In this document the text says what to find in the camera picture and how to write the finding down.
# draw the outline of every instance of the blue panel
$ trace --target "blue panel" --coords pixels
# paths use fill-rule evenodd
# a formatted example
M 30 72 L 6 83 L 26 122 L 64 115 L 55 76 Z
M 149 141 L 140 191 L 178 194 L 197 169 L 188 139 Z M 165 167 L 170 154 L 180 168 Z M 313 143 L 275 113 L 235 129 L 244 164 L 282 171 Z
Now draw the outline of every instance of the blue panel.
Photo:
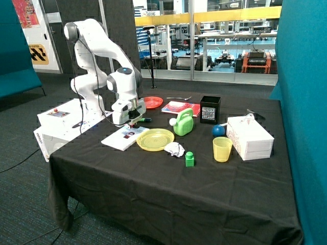
M 4 74 L 0 76 L 0 98 L 41 86 L 33 68 Z
M 305 244 L 327 241 L 327 5 L 283 2 L 276 53 L 280 99 Z
M 0 14 L 0 97 L 42 86 L 11 0 L 3 0 Z

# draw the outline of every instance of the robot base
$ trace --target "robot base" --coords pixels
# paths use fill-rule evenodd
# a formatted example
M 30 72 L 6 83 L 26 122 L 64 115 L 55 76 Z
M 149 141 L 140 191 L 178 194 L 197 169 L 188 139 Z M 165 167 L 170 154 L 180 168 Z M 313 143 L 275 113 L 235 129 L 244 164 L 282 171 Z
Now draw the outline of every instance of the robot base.
M 111 113 L 112 112 L 106 111 L 106 117 Z M 34 136 L 46 162 L 49 162 L 50 154 L 75 139 L 81 132 L 84 133 L 105 118 L 104 115 L 86 114 L 84 115 L 82 127 L 73 127 L 82 119 L 82 112 L 78 99 L 73 99 L 56 108 L 38 114 L 37 117 L 41 123 L 41 127 L 34 131 Z

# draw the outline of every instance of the white wall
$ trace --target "white wall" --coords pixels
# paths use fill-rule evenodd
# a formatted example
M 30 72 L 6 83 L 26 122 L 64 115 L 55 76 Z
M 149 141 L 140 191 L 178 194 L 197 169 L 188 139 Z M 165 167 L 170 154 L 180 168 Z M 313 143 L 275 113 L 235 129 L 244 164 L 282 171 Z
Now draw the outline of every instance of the white wall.
M 174 9 L 176 10 L 176 14 L 182 14 L 183 8 L 183 0 L 174 0 Z
M 208 0 L 193 0 L 193 1 L 194 1 L 194 13 L 208 11 Z
M 147 0 L 133 0 L 134 7 L 143 6 L 143 8 L 147 8 Z

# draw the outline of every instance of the book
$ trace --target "book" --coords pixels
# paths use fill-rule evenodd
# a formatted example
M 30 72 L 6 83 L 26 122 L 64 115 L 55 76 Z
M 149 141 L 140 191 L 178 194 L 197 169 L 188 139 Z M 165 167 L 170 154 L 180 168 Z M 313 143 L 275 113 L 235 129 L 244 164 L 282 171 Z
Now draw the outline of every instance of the book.
M 116 132 L 109 135 L 107 138 L 101 141 L 102 144 L 113 147 L 115 149 L 124 151 L 133 145 L 140 134 L 148 128 L 139 127 L 129 129 L 126 125 L 118 129 Z
M 179 112 L 181 112 L 187 108 L 192 108 L 194 117 L 197 117 L 200 114 L 200 104 L 177 102 L 177 101 L 170 101 L 168 104 L 166 104 L 161 109 L 161 111 L 167 112 L 167 113 L 178 114 Z

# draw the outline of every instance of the green toy watering can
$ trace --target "green toy watering can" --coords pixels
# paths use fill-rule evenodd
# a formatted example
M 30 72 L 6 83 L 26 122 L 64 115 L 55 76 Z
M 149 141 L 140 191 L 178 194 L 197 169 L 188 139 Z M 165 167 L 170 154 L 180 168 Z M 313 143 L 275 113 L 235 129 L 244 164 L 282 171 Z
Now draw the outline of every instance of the green toy watering can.
M 177 118 L 169 120 L 169 124 L 174 126 L 175 134 L 184 136 L 193 129 L 193 110 L 187 108 L 178 113 Z

